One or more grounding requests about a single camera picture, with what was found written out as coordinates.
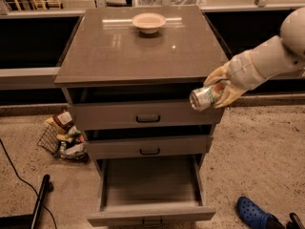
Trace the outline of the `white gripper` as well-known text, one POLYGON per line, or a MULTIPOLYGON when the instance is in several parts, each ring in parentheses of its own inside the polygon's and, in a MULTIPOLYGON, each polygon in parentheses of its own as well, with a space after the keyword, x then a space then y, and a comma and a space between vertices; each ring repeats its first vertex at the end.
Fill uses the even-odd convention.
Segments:
POLYGON ((204 85, 211 86, 218 82, 221 86, 221 96, 214 103, 215 108, 230 105, 241 95, 253 90, 266 82, 264 77, 254 64, 251 52, 245 51, 235 55, 228 63, 216 68, 205 79, 204 85))

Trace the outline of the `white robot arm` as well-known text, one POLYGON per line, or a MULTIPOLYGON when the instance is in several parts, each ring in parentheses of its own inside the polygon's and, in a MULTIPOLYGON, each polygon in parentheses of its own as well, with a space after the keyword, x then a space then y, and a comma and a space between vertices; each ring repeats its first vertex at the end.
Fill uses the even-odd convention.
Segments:
POLYGON ((305 8, 300 8, 284 19, 279 35, 235 55, 215 69, 204 81, 204 85, 211 86, 220 80, 226 82, 223 94, 214 103, 216 108, 221 108, 276 75, 303 68, 304 52, 305 8))

